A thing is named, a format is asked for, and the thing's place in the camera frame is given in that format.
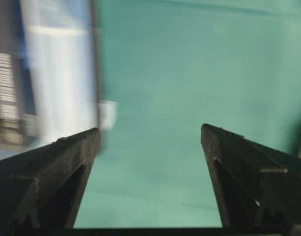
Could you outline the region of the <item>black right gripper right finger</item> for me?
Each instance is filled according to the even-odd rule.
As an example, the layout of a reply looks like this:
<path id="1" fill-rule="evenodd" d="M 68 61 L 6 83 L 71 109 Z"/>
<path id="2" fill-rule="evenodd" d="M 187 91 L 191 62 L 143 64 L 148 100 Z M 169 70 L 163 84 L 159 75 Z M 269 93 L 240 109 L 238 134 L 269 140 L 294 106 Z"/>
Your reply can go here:
<path id="1" fill-rule="evenodd" d="M 210 124 L 201 144 L 226 232 L 301 233 L 301 159 Z"/>

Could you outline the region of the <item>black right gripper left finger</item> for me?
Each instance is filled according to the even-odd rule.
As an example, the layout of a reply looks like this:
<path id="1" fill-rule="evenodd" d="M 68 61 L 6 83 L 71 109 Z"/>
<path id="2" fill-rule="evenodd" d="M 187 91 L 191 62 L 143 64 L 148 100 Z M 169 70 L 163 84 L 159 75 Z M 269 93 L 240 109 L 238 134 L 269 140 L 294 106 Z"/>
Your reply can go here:
<path id="1" fill-rule="evenodd" d="M 99 145 L 92 128 L 0 160 L 0 233 L 72 228 Z"/>

